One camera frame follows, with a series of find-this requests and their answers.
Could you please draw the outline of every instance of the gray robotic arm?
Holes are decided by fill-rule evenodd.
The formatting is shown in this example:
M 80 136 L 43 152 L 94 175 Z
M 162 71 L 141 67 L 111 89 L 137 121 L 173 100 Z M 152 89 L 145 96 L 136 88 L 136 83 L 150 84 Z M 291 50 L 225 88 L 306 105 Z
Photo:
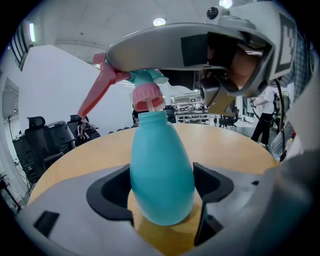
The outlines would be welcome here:
M 290 72 L 297 29 L 279 6 L 269 1 L 228 10 L 219 6 L 207 15 L 206 24 L 168 24 L 130 34 L 107 49 L 106 60 L 119 71 L 160 69 L 171 85 L 200 89 L 208 108 L 220 89 L 232 97 L 254 97 L 268 81 Z M 209 48 L 216 52 L 211 61 Z M 241 88 L 229 78 L 236 48 L 261 53 Z M 211 76 L 203 79 L 205 71 Z

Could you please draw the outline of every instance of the wooden table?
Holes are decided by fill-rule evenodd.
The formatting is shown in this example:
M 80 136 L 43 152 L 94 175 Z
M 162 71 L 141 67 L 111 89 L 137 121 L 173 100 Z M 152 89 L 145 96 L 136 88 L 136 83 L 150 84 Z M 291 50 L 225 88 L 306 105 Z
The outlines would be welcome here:
M 174 124 L 190 163 L 262 174 L 276 160 L 259 144 L 234 131 L 201 124 Z M 36 184 L 29 203 L 54 184 L 101 169 L 130 162 L 135 129 L 111 133 L 83 144 L 56 161 Z M 202 200 L 195 192 L 189 216 L 173 226 L 158 226 L 144 218 L 132 191 L 128 209 L 133 213 L 134 228 L 140 236 L 165 255 L 179 255 L 194 247 L 200 221 Z

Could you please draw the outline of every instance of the person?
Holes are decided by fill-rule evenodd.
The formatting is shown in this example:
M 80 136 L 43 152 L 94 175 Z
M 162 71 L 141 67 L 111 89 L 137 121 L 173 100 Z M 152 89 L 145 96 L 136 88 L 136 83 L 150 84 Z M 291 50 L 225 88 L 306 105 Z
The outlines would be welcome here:
M 293 67 L 289 73 L 278 79 L 282 87 L 294 82 L 294 99 L 292 103 L 300 97 L 310 80 L 312 66 L 310 52 L 312 49 L 312 43 L 298 29 Z M 207 52 L 208 61 L 214 60 L 217 54 L 218 52 L 214 47 L 209 47 Z M 247 83 L 258 65 L 259 59 L 258 56 L 247 54 L 245 50 L 237 46 L 229 66 L 228 77 L 238 89 L 241 89 Z M 283 127 L 285 144 L 291 138 L 294 131 L 292 124 L 287 120 Z M 283 156 L 283 134 L 281 132 L 278 133 L 271 143 L 269 151 L 277 160 Z
M 261 142 L 264 145 L 268 145 L 269 142 L 270 124 L 273 120 L 275 111 L 274 99 L 274 90 L 272 90 L 272 88 L 268 86 L 261 94 L 261 97 L 257 97 L 255 101 L 251 103 L 252 108 L 262 105 L 262 114 L 260 116 L 259 122 L 254 129 L 251 140 L 258 142 L 259 136 L 262 133 Z
M 80 145 L 100 137 L 99 132 L 97 132 L 97 127 L 89 123 L 87 116 L 79 120 L 77 134 L 80 136 L 78 143 Z

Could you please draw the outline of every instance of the teal spray bottle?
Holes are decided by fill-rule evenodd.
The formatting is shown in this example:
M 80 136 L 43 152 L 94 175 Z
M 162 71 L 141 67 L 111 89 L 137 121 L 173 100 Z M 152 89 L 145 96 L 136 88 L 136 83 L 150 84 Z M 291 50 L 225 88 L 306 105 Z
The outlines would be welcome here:
M 173 125 L 167 121 L 159 86 L 168 79 L 155 69 L 121 72 L 96 54 L 100 74 L 79 109 L 85 116 L 121 80 L 134 83 L 133 107 L 139 113 L 130 163 L 130 181 L 142 214 L 151 222 L 169 226 L 182 221 L 194 205 L 195 181 L 187 153 Z

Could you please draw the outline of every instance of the white ceiling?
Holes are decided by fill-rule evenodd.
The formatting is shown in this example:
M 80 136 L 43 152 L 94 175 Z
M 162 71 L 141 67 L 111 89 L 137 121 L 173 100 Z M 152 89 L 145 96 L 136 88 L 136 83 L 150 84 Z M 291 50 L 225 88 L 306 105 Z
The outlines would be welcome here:
M 233 0 L 233 6 L 248 2 Z M 47 0 L 39 13 L 45 16 L 42 34 L 55 37 L 49 44 L 90 63 L 94 53 L 120 38 L 153 27 L 155 18 L 167 24 L 201 23 L 207 10 L 218 5 L 219 0 Z

